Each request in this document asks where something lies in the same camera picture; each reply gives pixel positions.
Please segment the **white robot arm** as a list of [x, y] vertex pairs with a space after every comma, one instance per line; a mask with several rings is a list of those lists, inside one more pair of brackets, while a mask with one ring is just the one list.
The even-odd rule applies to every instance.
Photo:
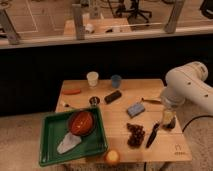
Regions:
[[161, 126], [168, 126], [175, 118], [176, 110], [186, 99], [213, 114], [213, 87], [205, 83], [207, 67], [198, 61], [169, 70], [165, 76], [166, 87], [160, 94], [164, 106]]

